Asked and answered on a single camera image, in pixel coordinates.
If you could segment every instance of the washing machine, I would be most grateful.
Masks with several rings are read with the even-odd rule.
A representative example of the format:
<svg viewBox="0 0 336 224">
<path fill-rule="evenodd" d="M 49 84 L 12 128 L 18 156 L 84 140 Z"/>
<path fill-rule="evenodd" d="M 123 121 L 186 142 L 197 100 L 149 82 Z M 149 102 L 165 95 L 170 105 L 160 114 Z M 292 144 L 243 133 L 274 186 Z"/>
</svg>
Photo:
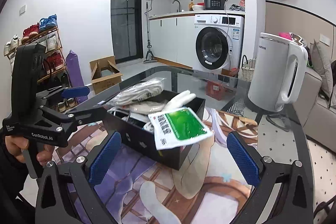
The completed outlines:
<svg viewBox="0 0 336 224">
<path fill-rule="evenodd" d="M 226 14 L 198 14 L 193 69 L 221 73 L 240 66 L 244 17 Z"/>
</svg>

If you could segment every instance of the hand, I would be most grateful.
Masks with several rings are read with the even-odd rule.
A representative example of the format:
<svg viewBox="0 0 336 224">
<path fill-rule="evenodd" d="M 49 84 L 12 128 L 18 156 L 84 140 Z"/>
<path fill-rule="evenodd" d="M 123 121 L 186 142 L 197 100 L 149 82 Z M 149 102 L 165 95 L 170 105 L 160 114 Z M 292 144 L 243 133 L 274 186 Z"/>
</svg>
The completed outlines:
<svg viewBox="0 0 336 224">
<path fill-rule="evenodd" d="M 5 138 L 6 147 L 9 153 L 11 153 L 19 162 L 24 163 L 25 158 L 22 154 L 22 149 L 28 149 L 29 140 L 24 137 L 18 136 L 6 136 Z M 36 159 L 40 163 L 40 165 L 44 166 L 48 161 L 52 160 L 53 151 L 55 149 L 54 146 L 44 144 L 44 150 L 37 154 Z"/>
</svg>

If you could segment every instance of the wicker basket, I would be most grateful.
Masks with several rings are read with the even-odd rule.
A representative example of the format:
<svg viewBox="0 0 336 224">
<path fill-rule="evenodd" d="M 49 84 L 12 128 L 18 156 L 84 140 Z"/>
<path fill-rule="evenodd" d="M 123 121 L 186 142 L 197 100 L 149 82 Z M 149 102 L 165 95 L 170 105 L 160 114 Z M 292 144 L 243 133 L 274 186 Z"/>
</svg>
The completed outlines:
<svg viewBox="0 0 336 224">
<path fill-rule="evenodd" d="M 243 73 L 243 80 L 245 81 L 252 81 L 253 78 L 253 73 L 254 73 L 254 67 L 255 67 L 255 61 L 256 59 L 250 59 L 247 60 L 246 55 L 243 56 L 242 58 L 242 65 L 241 65 L 241 71 Z"/>
</svg>

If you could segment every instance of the wall outlet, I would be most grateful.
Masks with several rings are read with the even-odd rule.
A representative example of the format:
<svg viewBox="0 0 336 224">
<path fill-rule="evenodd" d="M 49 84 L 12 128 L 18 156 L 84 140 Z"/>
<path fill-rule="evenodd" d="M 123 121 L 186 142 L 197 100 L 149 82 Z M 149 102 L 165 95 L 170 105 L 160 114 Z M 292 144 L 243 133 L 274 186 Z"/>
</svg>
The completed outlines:
<svg viewBox="0 0 336 224">
<path fill-rule="evenodd" d="M 328 46 L 330 46 L 330 38 L 320 33 L 320 41 Z"/>
<path fill-rule="evenodd" d="M 20 15 L 22 15 L 25 11 L 26 11 L 26 5 L 23 5 L 23 6 L 20 8 Z"/>
</svg>

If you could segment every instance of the black box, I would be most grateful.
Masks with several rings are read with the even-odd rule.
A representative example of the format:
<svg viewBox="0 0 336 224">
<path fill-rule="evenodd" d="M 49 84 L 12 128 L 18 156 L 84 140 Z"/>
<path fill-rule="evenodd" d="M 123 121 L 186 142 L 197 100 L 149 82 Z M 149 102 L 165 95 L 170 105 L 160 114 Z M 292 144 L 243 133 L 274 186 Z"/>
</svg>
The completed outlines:
<svg viewBox="0 0 336 224">
<path fill-rule="evenodd" d="M 178 93 L 164 90 L 158 96 L 149 98 L 149 101 L 162 102 L 170 101 Z M 205 99 L 195 98 L 186 107 L 190 107 L 202 120 L 205 106 Z M 104 126 L 108 130 L 116 130 L 121 135 L 122 143 L 140 152 L 141 154 L 164 164 L 170 168 L 179 170 L 192 145 L 186 147 L 175 147 L 172 149 L 156 150 L 154 134 L 143 130 L 141 127 L 122 120 L 118 116 L 107 113 L 104 119 Z"/>
</svg>

